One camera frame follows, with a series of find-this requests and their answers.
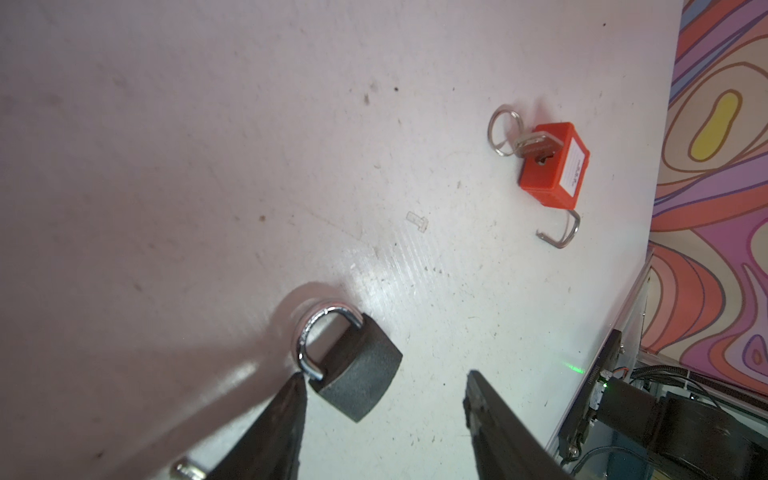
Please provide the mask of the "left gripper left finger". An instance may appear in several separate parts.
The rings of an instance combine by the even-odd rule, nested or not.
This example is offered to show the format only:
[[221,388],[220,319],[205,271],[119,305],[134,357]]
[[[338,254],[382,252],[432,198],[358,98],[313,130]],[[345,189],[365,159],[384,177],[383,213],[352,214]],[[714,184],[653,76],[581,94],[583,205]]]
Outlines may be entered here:
[[297,479],[306,408],[305,378],[295,373],[207,479]]

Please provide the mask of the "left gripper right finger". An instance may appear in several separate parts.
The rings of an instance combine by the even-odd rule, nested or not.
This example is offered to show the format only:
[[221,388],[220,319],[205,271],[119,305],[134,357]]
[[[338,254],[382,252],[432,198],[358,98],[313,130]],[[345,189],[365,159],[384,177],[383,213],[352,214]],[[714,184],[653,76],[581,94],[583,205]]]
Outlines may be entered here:
[[468,373],[463,408],[480,479],[570,477],[477,370]]

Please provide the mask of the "small black padlock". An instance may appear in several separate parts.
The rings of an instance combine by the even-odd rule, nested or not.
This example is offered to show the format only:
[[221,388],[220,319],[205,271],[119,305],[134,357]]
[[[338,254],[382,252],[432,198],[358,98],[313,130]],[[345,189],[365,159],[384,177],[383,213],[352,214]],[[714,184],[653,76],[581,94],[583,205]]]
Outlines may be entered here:
[[[309,335],[322,318],[337,315],[348,322],[320,362],[308,352]],[[395,378],[403,354],[378,323],[339,299],[310,305],[298,322],[294,359],[309,385],[326,402],[358,423],[380,402]]]

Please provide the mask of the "red padlock with keys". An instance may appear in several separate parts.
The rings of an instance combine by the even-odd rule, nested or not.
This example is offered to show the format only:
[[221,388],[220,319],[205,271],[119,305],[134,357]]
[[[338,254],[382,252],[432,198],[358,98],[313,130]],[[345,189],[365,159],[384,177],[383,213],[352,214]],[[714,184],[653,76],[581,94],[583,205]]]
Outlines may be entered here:
[[[495,142],[494,129],[502,116],[514,121],[519,135]],[[523,161],[518,180],[523,191],[541,205],[564,210],[571,217],[573,224],[560,239],[542,231],[536,232],[536,236],[550,246],[566,248],[581,225],[576,206],[591,155],[575,125],[571,122],[543,123],[527,132],[521,115],[511,106],[501,105],[489,120],[486,136],[497,155],[515,156]]]

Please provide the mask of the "brass padlock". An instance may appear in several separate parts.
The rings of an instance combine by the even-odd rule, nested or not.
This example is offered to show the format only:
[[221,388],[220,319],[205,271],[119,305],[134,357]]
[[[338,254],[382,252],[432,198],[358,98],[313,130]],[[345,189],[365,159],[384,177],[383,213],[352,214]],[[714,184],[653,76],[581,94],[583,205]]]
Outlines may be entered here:
[[205,480],[207,472],[192,460],[184,457],[171,465],[169,475],[173,479]]

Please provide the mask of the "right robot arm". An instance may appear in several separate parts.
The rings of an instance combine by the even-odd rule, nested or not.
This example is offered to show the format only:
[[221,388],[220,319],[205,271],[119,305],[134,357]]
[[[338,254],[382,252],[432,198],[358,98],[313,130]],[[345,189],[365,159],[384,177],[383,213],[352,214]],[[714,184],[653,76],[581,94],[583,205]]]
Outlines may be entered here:
[[607,382],[596,419],[646,450],[673,479],[765,479],[767,438],[725,411],[619,379]]

